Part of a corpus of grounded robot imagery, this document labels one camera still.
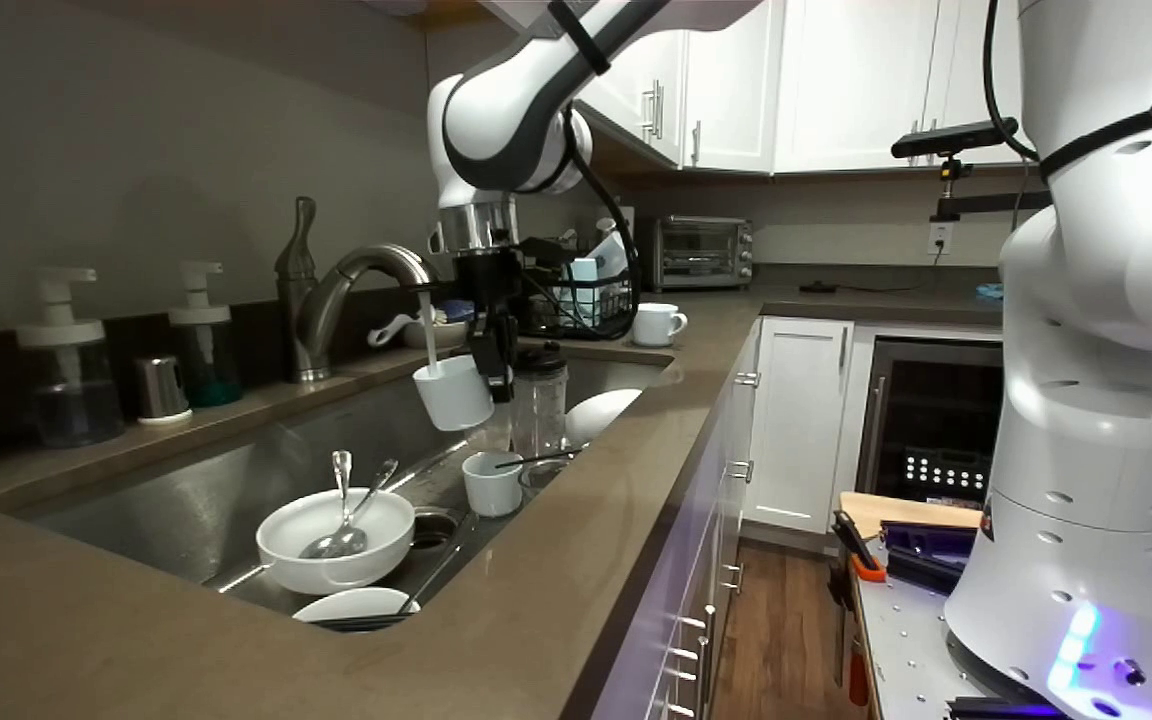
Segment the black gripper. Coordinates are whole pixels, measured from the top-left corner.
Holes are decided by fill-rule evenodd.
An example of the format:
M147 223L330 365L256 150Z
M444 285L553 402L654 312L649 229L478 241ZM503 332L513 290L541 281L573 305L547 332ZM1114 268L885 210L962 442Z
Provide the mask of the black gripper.
M537 236L518 245L497 245L485 251L460 251L452 259L454 290L472 305L468 349L474 371L497 402L514 394L514 340L557 326L557 281L562 251Z

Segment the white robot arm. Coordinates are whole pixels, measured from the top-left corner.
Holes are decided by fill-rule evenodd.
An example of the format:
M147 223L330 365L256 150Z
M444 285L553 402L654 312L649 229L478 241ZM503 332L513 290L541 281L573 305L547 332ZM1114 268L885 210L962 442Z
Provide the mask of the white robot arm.
M999 254L1005 402L943 624L1067 720L1152 720L1152 0L1020 0L1046 204Z

